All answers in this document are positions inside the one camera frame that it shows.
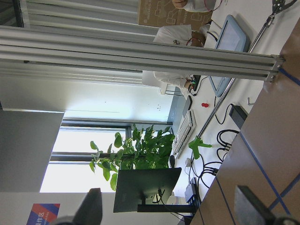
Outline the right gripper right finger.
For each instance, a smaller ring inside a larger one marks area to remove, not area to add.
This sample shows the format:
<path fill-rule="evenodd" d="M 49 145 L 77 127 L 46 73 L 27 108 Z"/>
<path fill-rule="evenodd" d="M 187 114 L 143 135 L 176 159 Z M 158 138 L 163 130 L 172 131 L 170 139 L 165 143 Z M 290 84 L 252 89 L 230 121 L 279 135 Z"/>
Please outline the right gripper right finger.
<path fill-rule="evenodd" d="M 241 225 L 298 225 L 288 216 L 275 216 L 247 186 L 235 188 L 234 212 Z"/>

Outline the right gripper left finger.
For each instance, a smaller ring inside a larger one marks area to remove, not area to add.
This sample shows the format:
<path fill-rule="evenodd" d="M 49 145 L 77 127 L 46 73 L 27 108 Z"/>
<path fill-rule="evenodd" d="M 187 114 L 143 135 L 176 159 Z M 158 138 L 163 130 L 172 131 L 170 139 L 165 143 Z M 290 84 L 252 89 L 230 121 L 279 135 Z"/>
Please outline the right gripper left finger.
<path fill-rule="evenodd" d="M 74 216 L 60 217 L 53 225 L 100 225 L 103 218 L 100 188 L 91 188 Z"/>

